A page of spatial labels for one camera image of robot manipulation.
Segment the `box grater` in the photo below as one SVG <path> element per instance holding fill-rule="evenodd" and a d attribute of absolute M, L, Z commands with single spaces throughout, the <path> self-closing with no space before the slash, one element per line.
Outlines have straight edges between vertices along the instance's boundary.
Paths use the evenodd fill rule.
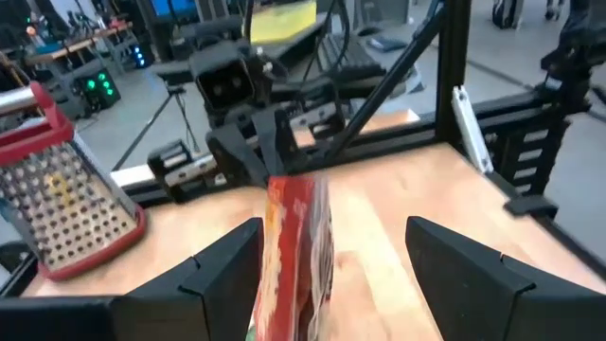
<path fill-rule="evenodd" d="M 61 280 L 139 240 L 146 218 L 39 83 L 0 94 L 0 116 L 35 105 L 45 119 L 0 135 L 0 212 L 37 255 L 39 271 Z"/>

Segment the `gray floor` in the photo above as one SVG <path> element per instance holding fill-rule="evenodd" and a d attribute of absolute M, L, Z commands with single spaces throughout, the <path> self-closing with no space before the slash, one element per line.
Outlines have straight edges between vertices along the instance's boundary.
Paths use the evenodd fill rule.
<path fill-rule="evenodd" d="M 415 23 L 424 16 L 429 4 L 429 0 L 420 2 L 420 5 L 411 8 Z M 475 1 L 473 4 L 468 53 L 470 65 L 466 74 L 466 88 L 472 101 L 521 93 L 525 91 L 522 84 L 541 81 L 544 73 L 539 67 L 539 60 L 556 45 L 562 24 L 544 21 L 543 1 L 526 1 L 522 27 L 517 31 L 499 30 L 490 23 L 491 6 L 491 1 Z M 392 30 L 390 34 L 407 37 L 409 31 Z M 375 56 L 382 63 L 390 65 L 397 58 L 397 53 Z M 405 108 L 412 108 L 417 113 L 434 110 L 437 78 L 435 46 L 423 53 L 418 66 L 426 90 L 391 100 L 383 105 L 381 112 Z M 502 77 L 495 77 L 493 72 L 487 72 L 486 67 L 498 70 Z M 594 82 L 606 85 L 606 71 L 597 70 Z M 80 135 L 106 170 L 116 163 L 167 95 L 161 81 L 145 70 L 118 79 L 117 85 L 123 99 L 96 118 L 78 124 Z M 187 116 L 202 143 L 208 124 L 203 102 L 193 86 L 187 88 L 186 103 Z M 606 108 L 597 106 L 595 111 L 604 114 Z M 603 247 L 606 237 L 603 227 L 606 223 L 606 206 L 603 204 L 606 182 L 602 180 L 606 168 L 606 125 L 587 115 L 572 117 L 572 120 L 546 195 L 561 207 L 558 223 L 606 260 L 606 249 Z M 144 163 L 151 150 L 178 138 L 185 138 L 185 125 L 176 102 L 172 100 L 124 167 Z M 16 234 L 13 231 L 0 228 L 0 242 L 14 238 Z"/>

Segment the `wooden tabletop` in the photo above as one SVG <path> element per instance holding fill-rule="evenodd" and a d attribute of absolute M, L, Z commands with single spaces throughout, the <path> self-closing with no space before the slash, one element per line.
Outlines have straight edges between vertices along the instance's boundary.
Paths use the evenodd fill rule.
<path fill-rule="evenodd" d="M 107 36 L 111 36 L 112 34 L 116 34 L 119 31 L 123 31 L 125 29 L 128 29 L 130 27 L 133 26 L 133 23 L 128 23 L 126 25 L 122 25 L 119 27 L 110 27 L 110 28 L 105 28 L 105 29 L 98 29 L 95 31 L 95 33 L 93 35 L 91 35 L 90 37 L 87 37 L 85 39 L 82 39 L 78 42 L 74 42 L 62 49 L 59 49 L 57 51 L 53 51 L 53 52 L 49 52 L 49 53 L 45 53 L 45 54 L 37 54 L 37 55 L 33 55 L 33 56 L 29 56 L 27 57 L 27 64 L 36 64 L 36 63 L 44 63 L 44 62 L 48 62 L 48 61 L 53 61 L 56 60 L 60 57 L 64 57 L 66 56 L 68 53 L 71 52 L 76 52 L 78 50 L 81 50 L 83 48 L 86 48 L 90 45 L 92 45 L 93 43 L 103 39 L 103 37 L 107 37 Z"/>
<path fill-rule="evenodd" d="M 393 120 L 377 117 L 372 124 Z M 606 293 L 606 284 L 533 219 L 514 219 L 506 213 L 503 204 L 508 198 L 449 145 L 321 173 L 330 180 L 335 242 L 330 340 L 440 339 L 404 243 L 406 219 L 413 215 Z M 248 218 L 262 216 L 264 205 L 262 189 L 238 188 L 183 206 L 153 207 L 148 209 L 146 237 L 129 251 L 67 282 L 38 276 L 24 295 L 127 293 Z"/>

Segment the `red snack bag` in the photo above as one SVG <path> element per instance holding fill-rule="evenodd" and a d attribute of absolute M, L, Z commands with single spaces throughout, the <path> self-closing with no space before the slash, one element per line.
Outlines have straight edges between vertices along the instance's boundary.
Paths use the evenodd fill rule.
<path fill-rule="evenodd" d="M 316 341 L 326 323 L 333 243 L 326 179 L 273 177 L 255 307 L 257 341 Z"/>

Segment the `black cable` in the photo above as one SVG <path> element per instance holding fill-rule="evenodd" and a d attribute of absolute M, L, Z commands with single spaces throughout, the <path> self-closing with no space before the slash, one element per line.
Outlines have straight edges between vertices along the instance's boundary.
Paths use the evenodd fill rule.
<path fill-rule="evenodd" d="M 443 27 L 448 11 L 441 5 L 431 19 L 427 20 L 414 35 L 412 42 L 400 54 L 381 82 L 374 87 L 364 104 L 353 115 L 346 129 L 336 135 L 327 150 L 319 151 L 327 160 L 333 160 L 365 127 L 384 100 L 389 97 L 399 81 L 414 66 L 419 56 L 436 38 Z"/>
<path fill-rule="evenodd" d="M 253 9 L 255 8 L 255 0 L 246 0 L 246 10 L 244 12 L 244 38 L 251 42 L 251 26 L 253 25 Z"/>
<path fill-rule="evenodd" d="M 341 102 L 341 96 L 339 95 L 339 86 L 337 84 L 336 81 L 331 81 L 330 84 L 332 84 L 332 91 L 334 91 L 334 110 L 335 110 L 335 114 L 338 117 L 343 117 L 345 118 L 345 115 L 343 114 L 343 106 L 342 106 L 342 102 Z"/>
<path fill-rule="evenodd" d="M 80 10 L 80 13 L 84 13 L 84 9 L 82 9 L 82 5 L 80 4 L 80 0 L 75 0 L 76 1 L 76 6 L 78 6 L 78 9 Z"/>
<path fill-rule="evenodd" d="M 186 123 L 186 143 L 189 147 L 189 140 L 191 139 L 193 144 L 193 149 L 196 153 L 200 152 L 200 146 L 198 146 L 198 142 L 196 141 L 196 137 L 193 135 L 193 130 L 191 129 L 191 125 L 189 125 L 189 120 L 187 119 L 186 114 L 186 101 L 181 97 L 181 95 L 175 95 L 177 99 L 177 105 L 179 105 L 179 109 L 181 109 L 181 116 L 183 116 L 183 120 Z"/>
<path fill-rule="evenodd" d="M 334 7 L 336 5 L 339 5 L 339 17 L 341 19 L 341 25 L 343 26 L 343 31 L 344 31 L 343 46 L 341 46 L 341 51 L 339 52 L 339 56 L 337 57 L 336 61 L 334 62 L 333 65 L 330 66 L 330 68 L 328 70 L 325 70 L 324 72 L 320 73 L 317 77 L 315 77 L 311 80 L 307 80 L 307 77 L 309 76 L 310 70 L 312 68 L 313 61 L 317 58 L 317 55 L 319 53 L 320 44 L 322 43 L 322 40 L 324 39 L 324 36 L 326 35 L 326 33 L 328 31 L 332 12 L 334 11 Z M 306 85 L 308 83 L 321 81 L 325 77 L 332 78 L 332 76 L 334 76 L 334 74 L 336 74 L 338 72 L 339 64 L 341 63 L 341 61 L 345 57 L 346 53 L 348 52 L 350 31 L 351 31 L 351 29 L 349 26 L 348 9 L 346 7 L 345 0 L 332 0 L 330 2 L 330 7 L 329 7 L 329 11 L 327 12 L 326 19 L 324 20 L 324 25 L 322 27 L 322 31 L 320 32 L 320 35 L 318 36 L 318 40 L 315 43 L 312 59 L 308 63 L 305 75 L 303 76 L 303 81 L 287 81 L 286 83 L 289 85 L 299 85 L 302 88 L 304 85 Z"/>
<path fill-rule="evenodd" d="M 179 18 L 177 18 L 177 13 L 174 11 L 174 6 L 172 5 L 172 0 L 167 0 L 167 5 L 169 6 L 170 18 L 172 19 L 172 24 L 177 26 L 177 28 L 181 28 L 179 24 Z"/>

